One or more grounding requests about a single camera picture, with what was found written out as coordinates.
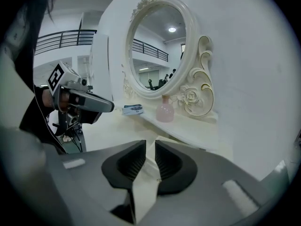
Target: mirror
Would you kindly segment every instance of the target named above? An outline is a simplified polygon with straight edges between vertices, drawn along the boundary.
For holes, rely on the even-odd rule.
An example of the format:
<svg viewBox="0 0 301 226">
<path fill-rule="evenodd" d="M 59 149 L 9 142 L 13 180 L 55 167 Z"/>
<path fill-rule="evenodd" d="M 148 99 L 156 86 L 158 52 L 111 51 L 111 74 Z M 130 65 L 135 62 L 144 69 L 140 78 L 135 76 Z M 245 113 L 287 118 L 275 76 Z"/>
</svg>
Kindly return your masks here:
<svg viewBox="0 0 301 226">
<path fill-rule="evenodd" d="M 157 90 L 167 84 L 181 63 L 186 27 L 181 13 L 168 5 L 149 9 L 136 26 L 132 46 L 132 72 L 145 89 Z"/>
</svg>

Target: person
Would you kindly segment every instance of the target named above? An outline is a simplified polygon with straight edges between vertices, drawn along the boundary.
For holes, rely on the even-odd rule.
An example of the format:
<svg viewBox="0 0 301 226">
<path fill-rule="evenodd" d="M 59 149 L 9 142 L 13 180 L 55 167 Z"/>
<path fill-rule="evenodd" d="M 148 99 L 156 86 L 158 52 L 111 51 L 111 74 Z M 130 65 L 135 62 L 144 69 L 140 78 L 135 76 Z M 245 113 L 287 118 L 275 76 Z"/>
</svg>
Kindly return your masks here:
<svg viewBox="0 0 301 226">
<path fill-rule="evenodd" d="M 34 93 L 34 98 L 23 116 L 20 129 L 34 134 L 42 143 L 55 146 L 59 154 L 66 151 L 49 128 L 46 116 L 54 111 L 48 87 L 33 84 L 33 58 L 45 12 L 50 15 L 54 0 L 15 0 L 3 10 L 1 22 L 1 65 L 14 65 L 15 71 Z M 63 92 L 60 107 L 67 110 L 69 94 Z"/>
<path fill-rule="evenodd" d="M 168 73 L 165 75 L 165 78 L 163 80 L 163 83 L 166 84 L 168 82 Z"/>
<path fill-rule="evenodd" d="M 173 69 L 173 72 L 169 75 L 169 78 L 171 79 L 171 77 L 174 75 L 176 69 Z"/>
</svg>

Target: railing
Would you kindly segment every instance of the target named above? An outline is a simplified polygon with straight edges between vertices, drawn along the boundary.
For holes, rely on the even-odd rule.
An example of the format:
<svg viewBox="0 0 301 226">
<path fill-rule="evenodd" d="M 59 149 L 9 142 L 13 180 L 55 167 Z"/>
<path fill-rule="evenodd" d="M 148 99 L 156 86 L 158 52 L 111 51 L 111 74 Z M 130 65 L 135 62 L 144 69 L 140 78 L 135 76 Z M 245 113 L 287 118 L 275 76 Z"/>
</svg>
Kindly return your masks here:
<svg viewBox="0 0 301 226">
<path fill-rule="evenodd" d="M 133 51 L 150 55 L 168 62 L 168 53 L 165 53 L 164 51 L 140 40 L 134 39 Z"/>
<path fill-rule="evenodd" d="M 38 38 L 35 55 L 69 46 L 91 45 L 97 30 L 69 30 L 51 33 Z"/>
</svg>

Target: pink bottle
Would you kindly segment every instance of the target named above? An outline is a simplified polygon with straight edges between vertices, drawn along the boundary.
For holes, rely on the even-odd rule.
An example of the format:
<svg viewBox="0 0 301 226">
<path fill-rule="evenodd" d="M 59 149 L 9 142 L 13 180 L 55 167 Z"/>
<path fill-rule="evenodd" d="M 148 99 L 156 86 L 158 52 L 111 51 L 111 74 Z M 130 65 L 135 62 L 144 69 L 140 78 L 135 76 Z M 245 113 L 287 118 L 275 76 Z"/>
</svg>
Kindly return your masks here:
<svg viewBox="0 0 301 226">
<path fill-rule="evenodd" d="M 157 106 L 156 119 L 160 122 L 172 122 L 174 120 L 174 108 L 168 103 L 169 95 L 162 95 L 162 103 Z"/>
</svg>

